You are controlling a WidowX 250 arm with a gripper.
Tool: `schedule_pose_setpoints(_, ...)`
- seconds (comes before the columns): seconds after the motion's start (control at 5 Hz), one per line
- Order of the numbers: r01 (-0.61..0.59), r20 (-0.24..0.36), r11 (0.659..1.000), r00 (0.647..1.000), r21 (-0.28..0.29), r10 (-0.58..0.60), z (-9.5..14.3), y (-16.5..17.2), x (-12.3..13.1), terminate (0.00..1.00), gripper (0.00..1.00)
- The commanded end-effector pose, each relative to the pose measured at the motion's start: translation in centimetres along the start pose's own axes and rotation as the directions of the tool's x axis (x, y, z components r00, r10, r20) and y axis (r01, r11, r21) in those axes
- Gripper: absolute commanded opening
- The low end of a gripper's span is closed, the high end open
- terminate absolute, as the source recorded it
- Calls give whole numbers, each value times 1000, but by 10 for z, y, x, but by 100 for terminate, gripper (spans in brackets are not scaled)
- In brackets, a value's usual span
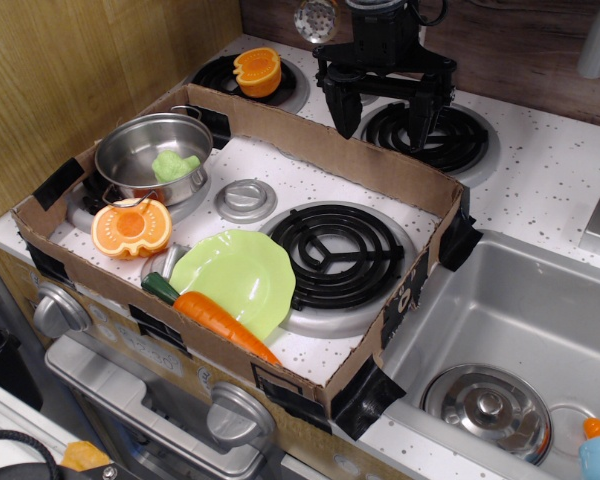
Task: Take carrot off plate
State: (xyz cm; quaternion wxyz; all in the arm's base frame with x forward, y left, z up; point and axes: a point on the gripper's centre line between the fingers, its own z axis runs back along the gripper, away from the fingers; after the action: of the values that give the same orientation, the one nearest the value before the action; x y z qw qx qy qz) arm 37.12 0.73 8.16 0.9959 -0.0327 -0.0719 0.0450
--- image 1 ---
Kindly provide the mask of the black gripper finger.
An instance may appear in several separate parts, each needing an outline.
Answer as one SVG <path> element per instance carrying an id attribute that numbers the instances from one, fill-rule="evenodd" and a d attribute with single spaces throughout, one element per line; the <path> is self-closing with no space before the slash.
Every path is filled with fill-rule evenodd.
<path id="1" fill-rule="evenodd" d="M 357 89 L 363 74 L 344 67 L 328 67 L 323 79 L 326 103 L 338 133 L 349 139 L 361 121 L 362 103 Z"/>
<path id="2" fill-rule="evenodd" d="M 440 111 L 448 104 L 445 74 L 425 74 L 409 81 L 407 133 L 412 152 L 423 149 Z"/>

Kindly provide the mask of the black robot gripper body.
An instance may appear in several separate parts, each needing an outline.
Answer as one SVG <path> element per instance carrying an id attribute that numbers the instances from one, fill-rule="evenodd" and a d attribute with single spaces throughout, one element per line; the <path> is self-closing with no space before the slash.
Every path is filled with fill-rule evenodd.
<path id="1" fill-rule="evenodd" d="M 327 104 L 364 95 L 408 100 L 431 98 L 436 106 L 454 99 L 456 62 L 421 45 L 427 23 L 417 1 L 348 1 L 353 39 L 319 46 L 316 75 Z"/>

